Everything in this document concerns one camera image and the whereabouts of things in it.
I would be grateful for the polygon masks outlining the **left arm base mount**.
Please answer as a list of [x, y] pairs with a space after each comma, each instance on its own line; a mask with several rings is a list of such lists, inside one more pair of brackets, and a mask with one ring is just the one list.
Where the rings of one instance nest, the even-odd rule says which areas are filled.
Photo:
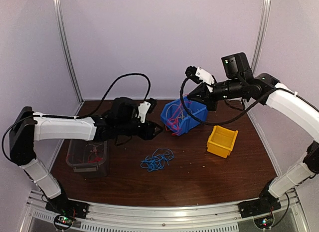
[[85, 202], [68, 200], [65, 204], [54, 204], [52, 201], [47, 202], [45, 209], [70, 218], [85, 219], [89, 205]]

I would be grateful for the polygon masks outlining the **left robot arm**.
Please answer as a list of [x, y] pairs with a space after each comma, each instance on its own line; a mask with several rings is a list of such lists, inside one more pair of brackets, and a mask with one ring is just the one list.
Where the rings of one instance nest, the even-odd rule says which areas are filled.
[[72, 139], [104, 142], [119, 136], [138, 136], [152, 140], [163, 128], [147, 120], [156, 107], [150, 98], [140, 104], [127, 97], [113, 100], [111, 108], [102, 115], [59, 116], [35, 112], [24, 107], [16, 121], [5, 131], [9, 137], [9, 153], [5, 157], [22, 168], [44, 192], [61, 214], [67, 214], [72, 204], [58, 181], [43, 165], [34, 151], [34, 142], [51, 139]]

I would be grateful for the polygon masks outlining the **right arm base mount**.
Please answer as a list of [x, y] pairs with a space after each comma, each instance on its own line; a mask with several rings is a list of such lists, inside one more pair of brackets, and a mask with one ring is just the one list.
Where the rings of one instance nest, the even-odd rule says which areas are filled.
[[240, 202], [238, 208], [241, 218], [248, 218], [279, 210], [281, 204], [277, 199], [258, 198], [251, 201]]

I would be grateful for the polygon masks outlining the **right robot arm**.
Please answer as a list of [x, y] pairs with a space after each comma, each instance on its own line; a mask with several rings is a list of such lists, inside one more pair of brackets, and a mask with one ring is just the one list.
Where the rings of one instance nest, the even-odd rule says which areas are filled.
[[306, 131], [313, 139], [303, 157], [282, 175], [270, 180], [259, 197], [239, 203], [242, 218], [271, 213], [281, 208], [279, 198], [319, 173], [319, 110], [291, 91], [275, 77], [262, 73], [254, 76], [245, 53], [240, 52], [221, 59], [226, 81], [215, 78], [201, 67], [189, 66], [185, 75], [198, 86], [188, 94], [189, 100], [201, 103], [208, 111], [215, 111], [217, 102], [226, 99], [254, 99], [248, 108], [224, 124], [232, 123], [260, 103], [274, 109]]

